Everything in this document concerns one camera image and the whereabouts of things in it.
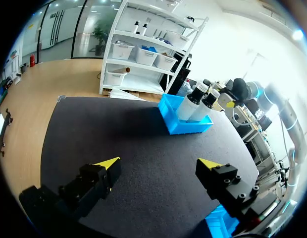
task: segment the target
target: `metal shelving unit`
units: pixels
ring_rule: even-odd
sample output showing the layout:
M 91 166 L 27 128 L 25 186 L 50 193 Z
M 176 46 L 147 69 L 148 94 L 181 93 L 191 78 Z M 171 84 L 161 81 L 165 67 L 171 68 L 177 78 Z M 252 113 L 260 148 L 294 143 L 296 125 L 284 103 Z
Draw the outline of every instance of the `metal shelving unit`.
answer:
M 176 27 L 181 27 L 182 33 L 186 29 L 192 29 L 192 31 L 189 33 L 187 37 L 189 37 L 192 34 L 196 34 L 193 39 L 191 39 L 191 44 L 188 47 L 187 51 L 184 51 L 182 49 L 179 49 L 177 47 L 174 47 L 170 44 L 167 44 L 163 41 L 157 40 L 152 37 L 148 36 L 141 36 L 137 35 L 128 31 L 118 30 L 117 25 L 119 21 L 122 19 L 122 16 L 124 12 L 127 9 L 133 9 L 135 11 L 140 11 L 141 13 L 150 13 L 154 14 L 156 17 L 163 18 L 164 21 L 167 21 L 169 23 L 175 24 Z M 102 94 L 103 89 L 112 89 L 117 88 L 121 90 L 129 90 L 129 91 L 138 91 L 138 92 L 146 92 L 146 93 L 154 93 L 154 94 L 163 94 L 167 93 L 173 84 L 175 78 L 177 77 L 178 73 L 180 72 L 181 67 L 183 66 L 185 59 L 188 57 L 193 45 L 195 44 L 196 40 L 200 36 L 202 30 L 204 29 L 204 26 L 206 25 L 208 21 L 208 17 L 206 17 L 203 20 L 203 23 L 201 26 L 196 27 L 191 22 L 187 21 L 185 18 L 182 18 L 180 16 L 177 16 L 176 14 L 169 12 L 167 10 L 161 9 L 159 7 L 156 7 L 154 5 L 148 4 L 143 1 L 139 0 L 124 0 L 117 12 L 117 15 L 115 17 L 115 20 L 113 22 L 112 28 L 109 33 L 109 37 L 106 43 L 106 49 L 104 53 L 103 63 L 102 63 L 102 71 L 101 71 L 101 80 L 100 80 L 100 94 Z M 171 54 L 173 55 L 175 52 L 184 54 L 183 59 L 181 62 L 179 62 L 179 66 L 177 67 L 175 72 L 166 71 L 160 68 L 157 68 L 156 66 L 148 66 L 136 63 L 134 59 L 131 59 L 131 57 L 128 60 L 121 60 L 121 59 L 112 59 L 109 57 L 109 52 L 111 49 L 112 41 L 114 36 L 122 36 L 127 37 L 130 39 L 137 40 L 138 42 L 143 42 L 143 44 L 146 43 L 153 43 L 155 45 L 158 45 L 160 47 L 166 48 L 167 50 L 171 51 Z M 104 79 L 106 74 L 106 67 L 108 64 L 113 65 L 124 65 L 129 67 L 135 67 L 139 69 L 146 70 L 146 74 L 141 75 L 132 75 L 128 74 L 125 76 L 123 83 L 120 86 L 112 86 L 112 85 L 105 85 Z M 146 76 L 150 75 L 150 73 L 158 73 L 157 79 L 148 78 Z M 167 74 L 167 83 L 166 83 L 166 90 L 164 91 L 162 87 L 160 86 L 159 79 L 162 78 L 162 74 Z

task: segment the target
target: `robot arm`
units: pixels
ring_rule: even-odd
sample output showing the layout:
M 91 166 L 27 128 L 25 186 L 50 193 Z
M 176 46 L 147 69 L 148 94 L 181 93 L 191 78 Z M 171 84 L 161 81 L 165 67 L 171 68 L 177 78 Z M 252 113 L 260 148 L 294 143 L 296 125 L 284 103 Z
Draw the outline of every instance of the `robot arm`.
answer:
M 276 105 L 279 110 L 279 116 L 294 144 L 294 147 L 292 147 L 288 152 L 290 169 L 287 190 L 282 198 L 283 207 L 278 213 L 273 215 L 273 218 L 268 225 L 273 234 L 292 214 L 292 210 L 289 209 L 288 206 L 291 201 L 290 199 L 297 188 L 300 176 L 300 166 L 307 156 L 307 143 L 294 109 L 290 105 L 289 100 L 279 92 L 275 85 L 269 84 L 266 88 L 263 88 L 258 82 L 243 83 L 242 79 L 239 79 L 238 84 L 241 85 L 239 88 L 242 88 L 243 90 L 234 90 L 233 86 L 232 89 L 224 89 L 221 91 L 221 93 L 227 93 L 233 99 L 232 102 L 227 104 L 227 107 L 235 107 L 254 98 L 257 98 L 259 108 L 265 113 L 270 110 L 272 105 Z

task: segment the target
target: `white bottle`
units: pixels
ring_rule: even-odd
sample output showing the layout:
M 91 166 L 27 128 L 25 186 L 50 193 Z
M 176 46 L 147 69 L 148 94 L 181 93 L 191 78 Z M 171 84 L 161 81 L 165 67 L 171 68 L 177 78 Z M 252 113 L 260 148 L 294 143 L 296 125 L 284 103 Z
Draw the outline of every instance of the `white bottle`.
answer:
M 189 121 L 190 122 L 202 121 L 212 110 L 212 105 L 219 96 L 220 96 L 219 92 L 216 91 L 215 89 L 212 89 L 211 93 L 208 94 L 208 96 L 201 101 L 198 108 L 193 112 L 193 114 L 189 118 Z
M 132 29 L 132 33 L 135 34 L 137 32 L 138 26 L 139 26 L 139 21 L 136 21 L 136 23 L 135 23 L 135 25 L 134 25 L 134 27 Z
M 183 102 L 177 110 L 179 120 L 188 120 L 192 113 L 198 108 L 200 100 L 207 91 L 205 84 L 199 84 L 189 95 L 185 96 Z
M 140 30 L 140 35 L 144 36 L 146 30 L 147 30 L 147 24 L 144 24 L 144 26 L 143 26 L 142 29 Z
M 180 96 L 180 97 L 185 97 L 185 95 L 187 95 L 187 91 L 191 88 L 191 85 L 190 85 L 190 80 L 187 79 L 185 81 L 184 84 L 182 84 L 181 88 L 179 89 L 178 93 L 177 93 L 177 96 Z

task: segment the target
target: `black mat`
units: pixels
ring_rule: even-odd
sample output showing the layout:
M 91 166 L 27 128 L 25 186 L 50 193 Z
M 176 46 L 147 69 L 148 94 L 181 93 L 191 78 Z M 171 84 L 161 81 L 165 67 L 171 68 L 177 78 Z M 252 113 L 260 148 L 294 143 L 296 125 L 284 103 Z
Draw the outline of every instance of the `black mat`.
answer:
M 119 156 L 121 177 L 80 222 L 120 238 L 199 237 L 200 221 L 218 201 L 210 200 L 195 176 L 197 158 L 230 163 L 252 183 L 257 177 L 225 114 L 212 112 L 211 118 L 214 125 L 205 133 L 169 135 L 157 103 L 62 99 L 47 129 L 41 183 L 57 192 L 83 164 Z

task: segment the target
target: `white plastic basket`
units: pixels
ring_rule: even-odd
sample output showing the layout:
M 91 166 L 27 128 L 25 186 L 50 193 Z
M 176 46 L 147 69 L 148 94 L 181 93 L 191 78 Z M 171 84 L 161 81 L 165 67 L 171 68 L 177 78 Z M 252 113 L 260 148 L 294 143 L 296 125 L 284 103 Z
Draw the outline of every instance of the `white plastic basket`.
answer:
M 106 70 L 104 84 L 120 86 L 126 74 L 127 73 L 111 73 L 111 72 L 108 72 L 108 70 Z
M 170 71 L 177 61 L 178 60 L 175 59 L 174 57 L 168 57 L 160 54 L 155 59 L 154 64 L 157 66 L 157 68 Z
M 180 49 L 183 49 L 186 43 L 189 41 L 189 38 L 174 31 L 167 31 L 165 39 L 170 41 L 173 46 L 178 47 Z
M 155 58 L 157 58 L 158 55 L 159 53 L 147 51 L 147 50 L 137 47 L 136 62 L 140 64 L 152 66 Z
M 118 44 L 113 43 L 113 53 L 112 58 L 113 59 L 119 59 L 119 60 L 128 60 L 130 53 L 134 46 L 129 46 L 125 44 Z

